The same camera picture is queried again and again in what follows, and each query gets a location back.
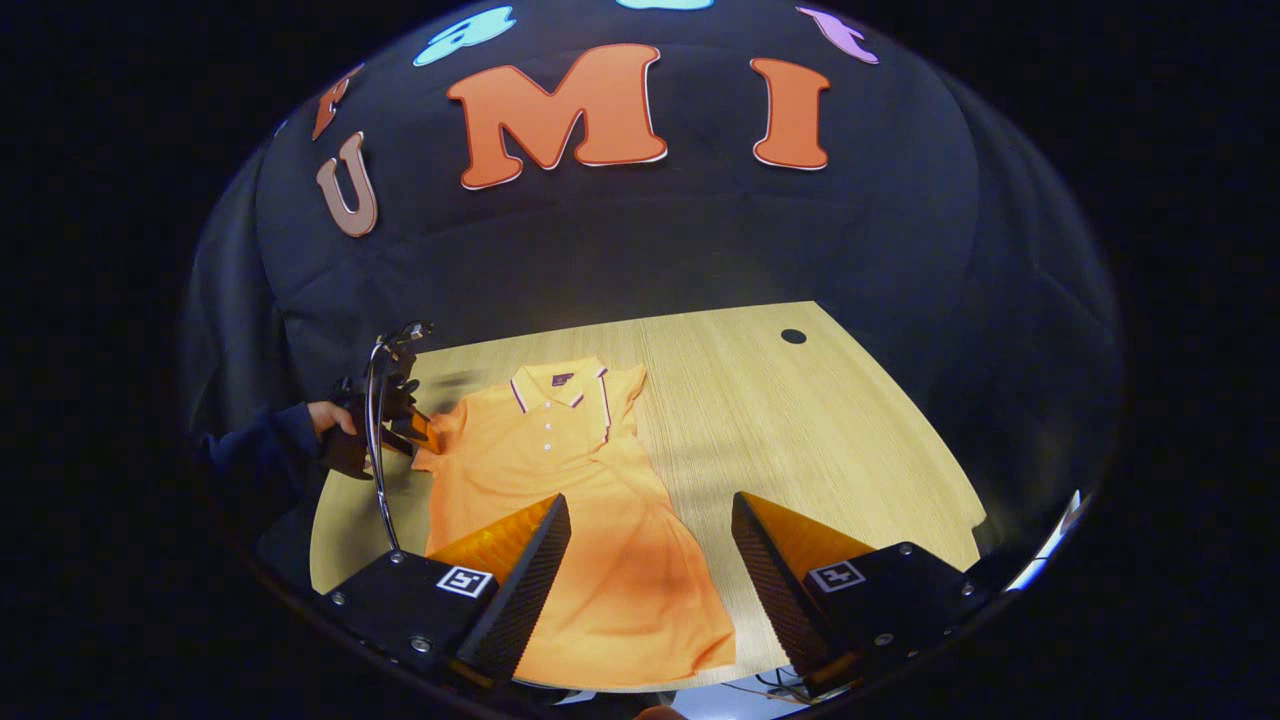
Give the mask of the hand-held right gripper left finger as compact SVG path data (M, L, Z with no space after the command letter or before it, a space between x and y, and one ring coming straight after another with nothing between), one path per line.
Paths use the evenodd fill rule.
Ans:
M385 552L323 594L349 638L431 684L497 691L513 679L572 534L553 495L429 556Z

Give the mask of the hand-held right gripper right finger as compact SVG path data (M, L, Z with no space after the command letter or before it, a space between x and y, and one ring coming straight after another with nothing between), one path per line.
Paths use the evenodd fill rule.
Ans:
M786 659L812 696L867 687L956 635L998 587L923 546L873 548L744 491L731 532Z

